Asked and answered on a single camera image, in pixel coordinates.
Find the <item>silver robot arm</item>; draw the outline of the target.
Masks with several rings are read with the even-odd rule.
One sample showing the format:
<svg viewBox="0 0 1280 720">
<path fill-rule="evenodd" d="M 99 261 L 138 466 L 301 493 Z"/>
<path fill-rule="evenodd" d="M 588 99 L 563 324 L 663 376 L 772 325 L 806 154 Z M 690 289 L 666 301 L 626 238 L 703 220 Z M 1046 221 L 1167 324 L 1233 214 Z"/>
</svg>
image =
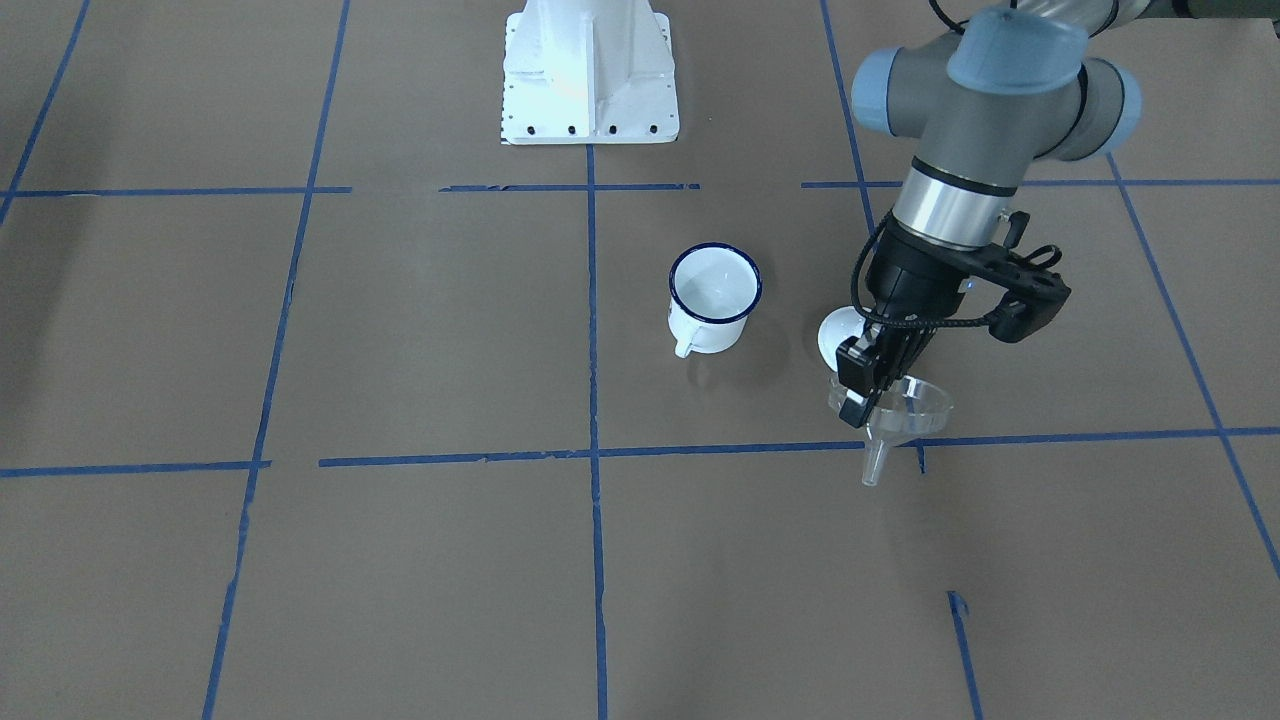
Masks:
<svg viewBox="0 0 1280 720">
<path fill-rule="evenodd" d="M 852 269 L 859 323 L 835 346 L 842 421 L 868 427 L 937 331 L 984 328 L 1016 343 L 1056 318 L 1071 293 L 1053 270 L 1061 254 L 1018 254 L 1029 215 L 1010 202 L 1033 163 L 1082 161 L 1133 133 L 1140 86 L 1088 44 L 1164 18 L 1276 19 L 1277 4 L 1006 1 L 859 65 L 858 123 L 918 146 Z"/>
</svg>

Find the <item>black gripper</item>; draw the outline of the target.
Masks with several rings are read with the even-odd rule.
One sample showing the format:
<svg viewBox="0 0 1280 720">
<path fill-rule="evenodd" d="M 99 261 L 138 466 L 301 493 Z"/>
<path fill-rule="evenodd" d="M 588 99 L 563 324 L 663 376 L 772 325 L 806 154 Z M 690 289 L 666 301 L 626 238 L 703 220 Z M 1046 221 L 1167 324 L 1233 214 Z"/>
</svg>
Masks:
<svg viewBox="0 0 1280 720">
<path fill-rule="evenodd" d="M 878 224 L 860 251 L 851 299 L 865 319 L 860 340 L 837 350 L 838 419 L 867 427 L 884 389 L 908 374 L 941 329 L 972 328 L 957 320 L 966 275 L 928 252 L 899 224 Z"/>
</svg>

